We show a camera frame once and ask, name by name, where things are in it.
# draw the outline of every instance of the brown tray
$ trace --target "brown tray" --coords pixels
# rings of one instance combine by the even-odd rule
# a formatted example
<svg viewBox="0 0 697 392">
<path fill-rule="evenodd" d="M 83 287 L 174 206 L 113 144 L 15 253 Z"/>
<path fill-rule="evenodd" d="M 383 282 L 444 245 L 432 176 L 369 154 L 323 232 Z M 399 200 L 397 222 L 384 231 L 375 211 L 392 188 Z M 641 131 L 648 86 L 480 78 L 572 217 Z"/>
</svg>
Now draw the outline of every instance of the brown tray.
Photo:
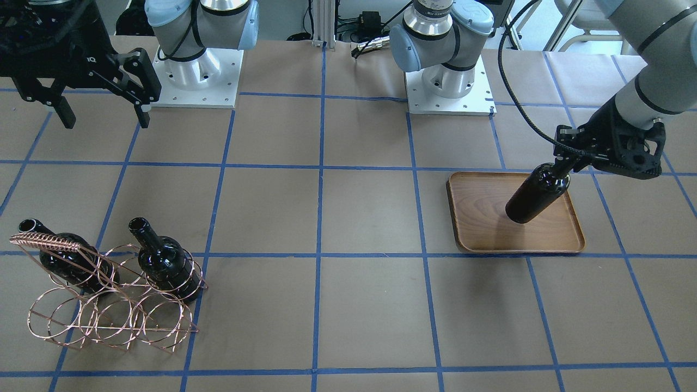
<svg viewBox="0 0 697 392">
<path fill-rule="evenodd" d="M 585 239 L 566 192 L 530 222 L 506 216 L 505 206 L 527 173 L 457 172 L 447 182 L 458 245 L 474 253 L 578 253 Z"/>
</svg>

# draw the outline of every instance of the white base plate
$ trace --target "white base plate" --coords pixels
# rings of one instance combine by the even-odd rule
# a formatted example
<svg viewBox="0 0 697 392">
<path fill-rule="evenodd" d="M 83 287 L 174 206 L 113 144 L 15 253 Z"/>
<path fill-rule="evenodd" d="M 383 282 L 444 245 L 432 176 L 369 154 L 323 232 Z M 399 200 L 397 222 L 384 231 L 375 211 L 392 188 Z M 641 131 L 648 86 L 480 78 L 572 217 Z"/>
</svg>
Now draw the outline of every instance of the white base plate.
<svg viewBox="0 0 697 392">
<path fill-rule="evenodd" d="M 482 57 L 475 66 L 475 82 L 470 93 L 463 98 L 443 98 L 426 90 L 421 74 L 424 70 L 409 72 L 404 75 L 406 80 L 406 96 L 409 101 L 409 112 L 412 114 L 451 114 L 461 116 L 489 116 L 496 114 L 493 104 L 491 87 L 487 72 L 484 69 Z"/>
<path fill-rule="evenodd" d="M 169 81 L 169 72 L 165 61 L 155 59 L 153 67 L 162 84 L 160 100 L 153 102 L 154 107 L 209 107 L 234 109 L 242 70 L 243 50 L 211 49 L 220 61 L 220 83 L 202 90 L 183 90 Z"/>
</svg>

